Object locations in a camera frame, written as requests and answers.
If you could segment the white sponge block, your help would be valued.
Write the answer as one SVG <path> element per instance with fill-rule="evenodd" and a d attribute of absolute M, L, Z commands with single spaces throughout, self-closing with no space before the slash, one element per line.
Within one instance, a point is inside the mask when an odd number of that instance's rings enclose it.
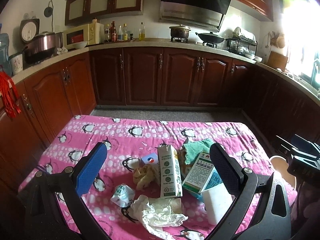
<path fill-rule="evenodd" d="M 231 206 L 232 195 L 228 193 L 223 184 L 219 184 L 201 192 L 201 196 L 207 212 L 208 223 L 217 225 Z"/>

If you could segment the green white medicine box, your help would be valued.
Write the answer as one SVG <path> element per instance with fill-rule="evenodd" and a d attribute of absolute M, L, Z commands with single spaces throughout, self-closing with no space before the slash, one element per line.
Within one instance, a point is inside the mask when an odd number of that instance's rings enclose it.
<path fill-rule="evenodd" d="M 201 193 L 206 188 L 213 172 L 214 165 L 210 159 L 210 155 L 202 152 L 196 158 L 182 186 L 193 193 Z"/>

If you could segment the white green wrapper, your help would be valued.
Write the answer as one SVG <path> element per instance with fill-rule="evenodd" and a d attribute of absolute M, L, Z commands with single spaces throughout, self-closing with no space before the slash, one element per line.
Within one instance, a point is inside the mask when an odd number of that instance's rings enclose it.
<path fill-rule="evenodd" d="M 120 184 L 116 187 L 111 202 L 117 206 L 124 208 L 131 205 L 135 198 L 135 190 L 126 184 Z"/>

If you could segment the white milk carton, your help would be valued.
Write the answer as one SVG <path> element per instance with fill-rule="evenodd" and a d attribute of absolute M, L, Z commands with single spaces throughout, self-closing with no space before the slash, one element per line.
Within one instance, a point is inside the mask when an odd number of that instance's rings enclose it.
<path fill-rule="evenodd" d="M 161 198 L 180 198 L 183 196 L 178 153 L 172 145 L 157 148 Z"/>

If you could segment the beige orange wrapper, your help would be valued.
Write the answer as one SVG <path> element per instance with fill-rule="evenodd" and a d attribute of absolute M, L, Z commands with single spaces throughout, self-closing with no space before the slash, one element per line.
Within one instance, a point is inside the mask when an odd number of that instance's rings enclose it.
<path fill-rule="evenodd" d="M 134 169 L 133 182 L 136 185 L 136 190 L 144 191 L 151 184 L 160 186 L 158 165 L 146 164 L 143 167 Z"/>

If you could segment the white blue medicine box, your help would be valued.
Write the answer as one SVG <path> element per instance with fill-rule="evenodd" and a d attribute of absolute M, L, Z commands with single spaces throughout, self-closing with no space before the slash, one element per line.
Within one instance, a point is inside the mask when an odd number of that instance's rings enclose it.
<path fill-rule="evenodd" d="M 141 157 L 140 161 L 143 165 L 157 165 L 158 164 L 158 154 L 157 153 L 150 153 Z"/>

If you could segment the white paper tissue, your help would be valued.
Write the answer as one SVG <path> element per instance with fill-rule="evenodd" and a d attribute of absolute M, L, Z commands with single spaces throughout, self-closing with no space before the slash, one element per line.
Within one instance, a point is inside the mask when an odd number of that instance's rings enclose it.
<path fill-rule="evenodd" d="M 131 209 L 135 219 L 160 239 L 174 239 L 163 228 L 179 227 L 188 219 L 183 214 L 180 198 L 149 198 L 142 194 L 131 204 Z"/>

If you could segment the teal snack bag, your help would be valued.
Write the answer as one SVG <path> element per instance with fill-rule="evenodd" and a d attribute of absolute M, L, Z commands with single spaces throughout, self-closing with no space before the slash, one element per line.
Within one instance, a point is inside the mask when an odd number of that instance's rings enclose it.
<path fill-rule="evenodd" d="M 206 187 L 203 189 L 204 191 L 211 189 L 212 187 L 215 187 L 216 185 L 219 185 L 222 183 L 222 179 L 220 178 L 218 172 L 216 169 L 213 170 L 213 173 L 211 175 L 210 180 L 208 181 Z M 201 193 L 190 193 L 193 197 L 195 197 L 198 201 L 204 202 L 203 197 Z"/>

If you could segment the beige trash bin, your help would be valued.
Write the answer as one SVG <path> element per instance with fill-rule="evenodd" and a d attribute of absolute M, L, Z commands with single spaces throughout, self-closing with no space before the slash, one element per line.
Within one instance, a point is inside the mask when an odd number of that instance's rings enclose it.
<path fill-rule="evenodd" d="M 281 156 L 274 155 L 270 158 L 270 162 L 273 165 L 274 169 L 281 174 L 284 180 L 288 182 L 295 189 L 297 186 L 297 180 L 295 176 L 291 175 L 287 171 L 287 169 L 289 168 L 289 165 L 286 159 Z"/>

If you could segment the lower wooden kitchen cabinets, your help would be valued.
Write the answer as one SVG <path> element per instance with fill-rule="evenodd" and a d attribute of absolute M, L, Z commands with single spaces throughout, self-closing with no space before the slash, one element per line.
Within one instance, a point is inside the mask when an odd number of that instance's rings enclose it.
<path fill-rule="evenodd" d="M 84 49 L 13 77 L 20 115 L 1 111 L 1 152 L 17 135 L 44 149 L 76 114 L 96 106 L 242 109 L 269 143 L 298 134 L 319 142 L 319 100 L 262 64 L 221 53 L 170 47 Z"/>

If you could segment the black dish rack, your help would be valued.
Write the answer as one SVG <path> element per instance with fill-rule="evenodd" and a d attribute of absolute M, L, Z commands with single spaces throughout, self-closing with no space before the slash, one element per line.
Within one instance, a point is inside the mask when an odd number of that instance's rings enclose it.
<path fill-rule="evenodd" d="M 226 39 L 227 50 L 231 53 L 245 56 L 256 55 L 258 42 L 256 36 L 243 28 L 236 27 L 231 36 Z"/>

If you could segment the white bowl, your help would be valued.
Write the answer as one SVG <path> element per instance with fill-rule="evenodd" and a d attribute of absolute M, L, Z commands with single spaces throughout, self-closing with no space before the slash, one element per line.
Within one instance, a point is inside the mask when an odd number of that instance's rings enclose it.
<path fill-rule="evenodd" d="M 82 42 L 76 42 L 73 44 L 74 49 L 82 49 L 85 48 L 88 45 L 87 41 L 82 41 Z"/>

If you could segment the floral white mug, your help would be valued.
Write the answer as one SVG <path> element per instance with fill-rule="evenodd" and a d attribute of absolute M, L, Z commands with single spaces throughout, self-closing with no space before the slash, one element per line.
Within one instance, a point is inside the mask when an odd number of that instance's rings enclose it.
<path fill-rule="evenodd" d="M 9 57 L 12 74 L 16 75 L 23 70 L 23 53 L 16 53 Z"/>

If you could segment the dark cooking pot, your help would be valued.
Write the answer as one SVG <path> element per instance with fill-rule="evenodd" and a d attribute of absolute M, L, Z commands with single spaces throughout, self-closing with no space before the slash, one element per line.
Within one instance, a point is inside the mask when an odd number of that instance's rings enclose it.
<path fill-rule="evenodd" d="M 171 40 L 188 40 L 191 28 L 186 25 L 170 26 Z"/>

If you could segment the steel range hood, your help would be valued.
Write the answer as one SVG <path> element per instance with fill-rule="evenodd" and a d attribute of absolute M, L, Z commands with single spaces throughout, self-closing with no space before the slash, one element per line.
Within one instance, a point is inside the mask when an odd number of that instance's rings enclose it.
<path fill-rule="evenodd" d="M 159 19 L 219 31 L 231 0 L 161 0 Z"/>

